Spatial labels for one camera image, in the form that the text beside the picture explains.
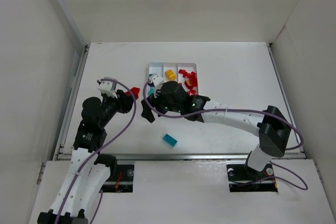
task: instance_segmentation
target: white wall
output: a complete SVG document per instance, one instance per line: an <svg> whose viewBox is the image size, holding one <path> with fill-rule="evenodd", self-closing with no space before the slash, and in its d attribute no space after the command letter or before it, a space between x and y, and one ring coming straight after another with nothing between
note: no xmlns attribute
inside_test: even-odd
<svg viewBox="0 0 336 224"><path fill-rule="evenodd" d="M300 0L272 46L293 116L336 216L336 5Z"/></svg>
<svg viewBox="0 0 336 224"><path fill-rule="evenodd" d="M65 0L86 42L273 42L298 0Z"/></svg>
<svg viewBox="0 0 336 224"><path fill-rule="evenodd" d="M0 223L28 220L74 53L49 0L0 0Z"/></svg>

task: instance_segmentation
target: white table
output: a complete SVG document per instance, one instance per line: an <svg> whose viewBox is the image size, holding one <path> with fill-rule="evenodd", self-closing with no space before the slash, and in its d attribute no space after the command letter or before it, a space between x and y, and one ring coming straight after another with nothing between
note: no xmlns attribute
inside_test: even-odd
<svg viewBox="0 0 336 224"><path fill-rule="evenodd" d="M104 193L94 223L335 223L314 162L283 159L275 163L302 176L309 190L277 180L278 193L230 193L225 161L138 161L133 192ZM29 224L36 223L41 211L49 210L68 166L67 161L47 163ZM278 167L274 172L301 185ZM90 216L96 206L87 211Z"/></svg>
<svg viewBox="0 0 336 224"><path fill-rule="evenodd" d="M128 87L144 86L150 62L191 62L197 65L199 93L240 108L264 110L277 106L289 120L276 72L264 42L128 42L92 43L85 63L63 153L70 153L81 121L82 103L99 97L96 80L113 77ZM258 138L219 124L157 118L153 124L137 115L130 128L104 152L113 154L247 154ZM108 139L128 122L130 114L117 114L106 126ZM165 134L178 143L169 148ZM292 133L288 146L297 145Z"/></svg>

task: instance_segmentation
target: white tray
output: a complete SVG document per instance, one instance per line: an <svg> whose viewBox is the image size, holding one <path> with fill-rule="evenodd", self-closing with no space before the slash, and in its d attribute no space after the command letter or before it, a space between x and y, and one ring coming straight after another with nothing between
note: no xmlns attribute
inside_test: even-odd
<svg viewBox="0 0 336 224"><path fill-rule="evenodd" d="M185 91L189 91L189 89L184 84L184 78L181 73L179 73L180 69L186 70L188 73L195 72L197 75L197 68L195 63L176 63L176 62L151 62L148 66L148 76L151 74L157 73L159 76L162 76L164 78L164 81L167 82L169 79L165 76L165 72L167 70L171 69L175 75L178 83L182 83L182 87ZM195 87L194 90L196 91L196 94L198 94L198 87Z"/></svg>

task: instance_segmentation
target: purple cable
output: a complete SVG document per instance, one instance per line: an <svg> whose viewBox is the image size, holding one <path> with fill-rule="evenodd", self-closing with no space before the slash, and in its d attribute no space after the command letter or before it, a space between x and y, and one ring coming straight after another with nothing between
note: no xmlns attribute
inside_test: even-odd
<svg viewBox="0 0 336 224"><path fill-rule="evenodd" d="M92 216L92 219L91 219L91 221L90 221L90 224L93 223L93 221L94 221L94 219L95 219L95 217L96 217L96 215L97 215L98 209L99 209L99 207L100 207L101 200L103 199L103 191L100 190L99 193L100 193L100 198L99 198L98 206L97 206L97 208L96 208L96 210L95 210L95 213L94 213L93 216Z"/></svg>
<svg viewBox="0 0 336 224"><path fill-rule="evenodd" d="M299 138L300 138L300 143L297 146L291 147L291 148L287 148L286 150L294 150L297 148L300 148L303 145L303 137L301 135L301 133L299 132L299 130L297 128L294 127L294 125L292 125L291 123L287 122L286 119L283 119L277 115L273 115L271 113L265 112L265 111L259 111L259 110L248 110L248 109L209 109L209 110L201 110L201 111L196 111L193 113L189 113L189 114L185 114L185 115L165 115L159 111L157 111L148 101L147 96L146 96L146 87L147 85L151 83L151 81L147 81L145 86L143 87L142 90L142 95L143 98L146 102L146 104L148 105L148 107L154 111L156 114L163 116L165 118L186 118L188 116L192 116L192 115L198 115L198 114L202 114L205 112L215 112L215 111L221 111L221 112L246 112L246 113L254 113L254 114L262 114L262 115L266 115L266 116L270 116L272 118L275 118L277 120L279 120L280 122L286 124L287 126L289 126L293 131L295 131L296 134L298 134Z"/></svg>
<svg viewBox="0 0 336 224"><path fill-rule="evenodd" d="M122 86L123 88L125 88L128 92L130 92L132 98L133 98L133 101L134 101L134 110L133 110L133 114L132 114L132 117L131 119L129 120L128 124L117 134L114 136L114 138L112 138L110 141L108 141L106 144L104 144L102 147L100 147L98 150L96 150L95 152L93 152L86 160L84 160L84 162L79 166L78 168L78 171L77 171L77 174L80 173L80 171L83 169L83 167L86 165L86 163L93 157L95 156L96 154L98 154L101 150L103 150L105 147L107 147L109 144L111 144L114 140L116 140L122 133L124 133L127 128L131 125L131 123L133 122L134 120L134 117L135 117L135 113L136 113L136 107L137 107L137 100L134 96L134 94L132 93L132 91L126 87L123 83L117 81L117 80L114 80L114 79L110 79L110 78L103 78L101 79L101 81L113 81L113 82L116 82L117 84L119 84L120 86ZM65 196L64 196L64 199L62 201L62 204L61 206L59 207L59 210L57 212L57 216L56 216L56 219L55 219L55 222L54 224L57 224L58 223L58 220L59 220L59 217L62 213L62 210L63 210L63 207L69 197L69 194L71 192L71 189L73 188L74 184L75 184L75 181L78 177L78 175L75 175L74 178L72 179L71 181L71 184L69 186L69 189L67 190Z"/></svg>
<svg viewBox="0 0 336 224"><path fill-rule="evenodd" d="M237 183L237 184L240 185L240 186L248 186L248 185L256 184L256 183L258 183L258 182L261 182L261 181L264 181L264 180L267 180L267 179L276 178L276 179L280 179L280 180L282 180L282 181L284 181L284 182L286 182L286 183L289 183L290 185L292 185L292 186L294 186L294 187L296 187L296 188L299 188L299 189L301 189L301 190L304 190L304 191L307 191L307 190L308 190L308 185L307 185L307 183L306 183L306 182L303 180L303 178L301 178L298 174L296 174L295 172L293 172L293 171L291 171L290 169L287 169L287 168L285 168L285 167L283 167L283 166L281 166L281 165L277 165L277 164L273 163L272 161L270 161L270 163L271 163L272 165L274 165L274 166L278 166L279 168L284 169L284 170L286 170L286 171L292 173L293 175L295 175L299 180L302 181L302 183L304 184L305 187L300 187L300 186L298 186L298 185L295 185L295 184L292 183L291 181L286 180L285 178L278 177L278 176L268 176L268 177L261 178L261 179L258 179L258 180L252 181L252 182L248 182L248 183Z"/></svg>

